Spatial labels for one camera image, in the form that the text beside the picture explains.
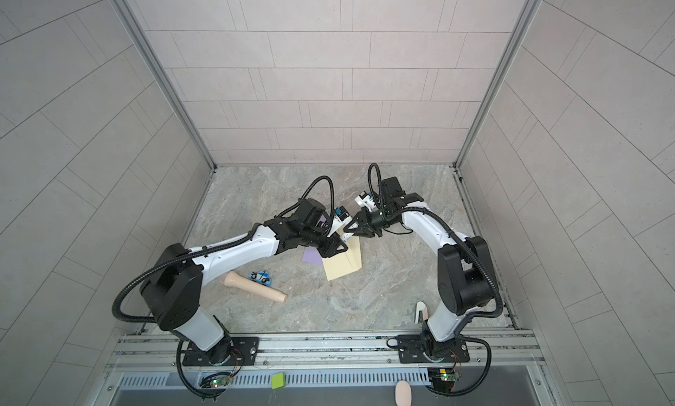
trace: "pink object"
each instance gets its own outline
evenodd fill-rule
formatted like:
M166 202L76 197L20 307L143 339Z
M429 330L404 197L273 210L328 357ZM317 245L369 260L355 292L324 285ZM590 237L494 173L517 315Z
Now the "pink object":
M302 254L302 262L307 262L308 264L316 264L317 266L323 265L321 254L315 247L311 246L308 246L304 249L304 253Z

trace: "yellow envelope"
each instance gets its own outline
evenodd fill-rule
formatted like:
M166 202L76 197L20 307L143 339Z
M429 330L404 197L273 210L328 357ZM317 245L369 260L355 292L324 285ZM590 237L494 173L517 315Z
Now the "yellow envelope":
M346 252L338 253L330 258L322 258L323 269L328 281L334 280L361 269L361 244L358 236L352 236L345 242Z

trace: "tiled wall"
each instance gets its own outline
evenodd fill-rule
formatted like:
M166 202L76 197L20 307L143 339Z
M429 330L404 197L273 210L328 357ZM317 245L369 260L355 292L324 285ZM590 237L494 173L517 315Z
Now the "tiled wall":
M525 0L128 0L218 164L454 161Z
M208 174L107 0L0 0L0 404L84 400Z
M544 0L462 167L567 404L675 400L674 10Z

